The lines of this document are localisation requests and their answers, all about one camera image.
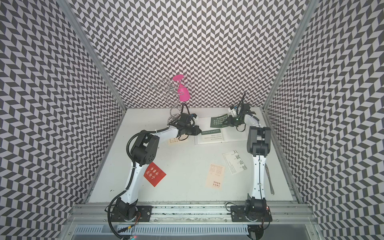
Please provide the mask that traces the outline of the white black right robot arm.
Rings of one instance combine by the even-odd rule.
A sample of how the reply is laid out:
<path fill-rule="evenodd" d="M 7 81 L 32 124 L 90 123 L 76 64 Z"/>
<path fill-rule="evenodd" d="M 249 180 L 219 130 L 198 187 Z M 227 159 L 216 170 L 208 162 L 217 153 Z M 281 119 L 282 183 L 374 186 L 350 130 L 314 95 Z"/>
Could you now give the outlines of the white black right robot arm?
<path fill-rule="evenodd" d="M 252 156 L 253 176 L 251 189 L 245 203 L 245 217 L 251 221 L 271 222 L 272 216 L 265 195 L 265 172 L 267 156 L 271 151 L 271 129 L 260 124 L 256 113 L 245 102 L 246 93 L 240 101 L 230 107 L 227 124 L 238 128 L 243 125 L 248 129 L 247 152 Z"/>

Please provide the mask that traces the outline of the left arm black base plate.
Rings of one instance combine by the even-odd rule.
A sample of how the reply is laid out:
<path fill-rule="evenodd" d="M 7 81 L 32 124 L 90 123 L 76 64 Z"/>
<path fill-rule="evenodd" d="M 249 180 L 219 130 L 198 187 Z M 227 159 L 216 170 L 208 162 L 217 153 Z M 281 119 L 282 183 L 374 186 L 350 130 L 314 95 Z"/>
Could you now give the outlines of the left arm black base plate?
<path fill-rule="evenodd" d="M 112 222 L 149 222 L 153 206 L 134 206 L 129 208 L 114 207 L 110 218 Z"/>

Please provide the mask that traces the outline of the dark green grid card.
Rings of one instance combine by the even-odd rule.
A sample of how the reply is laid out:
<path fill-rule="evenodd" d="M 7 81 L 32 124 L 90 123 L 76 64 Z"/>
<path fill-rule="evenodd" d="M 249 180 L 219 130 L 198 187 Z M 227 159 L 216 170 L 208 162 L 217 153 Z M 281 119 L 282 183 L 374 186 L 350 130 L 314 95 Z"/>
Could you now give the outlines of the dark green grid card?
<path fill-rule="evenodd" d="M 211 117 L 210 127 L 211 128 L 226 128 L 228 124 L 228 114 L 224 114 L 217 117 Z"/>

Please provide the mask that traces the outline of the green white text card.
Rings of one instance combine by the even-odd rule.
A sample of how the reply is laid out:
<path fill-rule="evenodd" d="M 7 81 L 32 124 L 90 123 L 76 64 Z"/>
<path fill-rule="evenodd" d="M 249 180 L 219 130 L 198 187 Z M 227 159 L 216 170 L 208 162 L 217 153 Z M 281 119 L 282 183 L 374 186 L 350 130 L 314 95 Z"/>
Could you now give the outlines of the green white text card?
<path fill-rule="evenodd" d="M 200 143 L 202 144 L 222 143 L 222 142 L 224 142 L 224 137 L 221 129 L 213 129 L 213 130 L 201 132 Z"/>

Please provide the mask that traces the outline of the white photo album bicycle cover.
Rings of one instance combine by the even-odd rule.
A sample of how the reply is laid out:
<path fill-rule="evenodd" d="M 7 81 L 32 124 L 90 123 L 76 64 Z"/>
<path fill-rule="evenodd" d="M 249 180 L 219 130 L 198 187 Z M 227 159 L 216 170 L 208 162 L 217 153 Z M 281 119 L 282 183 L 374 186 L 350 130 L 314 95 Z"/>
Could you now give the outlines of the white photo album bicycle cover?
<path fill-rule="evenodd" d="M 219 117 L 205 117 L 197 120 L 197 125 L 202 131 L 195 136 L 196 145 L 219 144 L 230 142 L 243 142 L 247 140 L 249 126 L 217 128 L 226 120 L 228 115 Z"/>

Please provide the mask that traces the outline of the white calligraphy card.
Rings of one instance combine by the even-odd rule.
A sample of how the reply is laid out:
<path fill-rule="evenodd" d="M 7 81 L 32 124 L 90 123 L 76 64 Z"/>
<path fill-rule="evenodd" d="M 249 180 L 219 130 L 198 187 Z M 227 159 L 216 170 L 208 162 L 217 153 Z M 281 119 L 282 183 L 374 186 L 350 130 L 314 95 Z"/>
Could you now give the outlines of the white calligraphy card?
<path fill-rule="evenodd" d="M 237 151 L 225 153 L 223 154 L 223 157 L 232 175 L 236 175 L 248 169 Z"/>

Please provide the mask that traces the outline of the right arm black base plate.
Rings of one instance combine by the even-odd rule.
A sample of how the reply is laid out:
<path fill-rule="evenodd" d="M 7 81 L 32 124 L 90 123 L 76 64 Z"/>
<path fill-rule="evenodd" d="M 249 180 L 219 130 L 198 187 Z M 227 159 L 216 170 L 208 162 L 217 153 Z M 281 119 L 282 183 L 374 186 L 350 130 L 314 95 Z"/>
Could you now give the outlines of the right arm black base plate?
<path fill-rule="evenodd" d="M 230 206 L 232 222 L 270 223 L 273 221 L 270 211 L 266 213 L 249 212 L 246 214 L 245 206 Z"/>

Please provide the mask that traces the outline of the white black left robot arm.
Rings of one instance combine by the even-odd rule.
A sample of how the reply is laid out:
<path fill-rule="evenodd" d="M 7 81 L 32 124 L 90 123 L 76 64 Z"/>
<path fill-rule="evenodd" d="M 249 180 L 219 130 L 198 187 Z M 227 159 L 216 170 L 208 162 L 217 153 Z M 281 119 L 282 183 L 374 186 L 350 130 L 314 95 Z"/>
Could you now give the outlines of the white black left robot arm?
<path fill-rule="evenodd" d="M 127 143 L 126 152 L 132 161 L 132 169 L 125 189 L 110 202 L 106 208 L 108 221 L 136 221 L 139 210 L 137 202 L 145 171 L 155 160 L 161 143 L 183 135 L 197 136 L 202 130 L 196 124 L 197 115 L 192 114 L 187 104 L 182 103 L 179 115 L 171 120 L 167 127 L 158 131 L 142 130 Z"/>

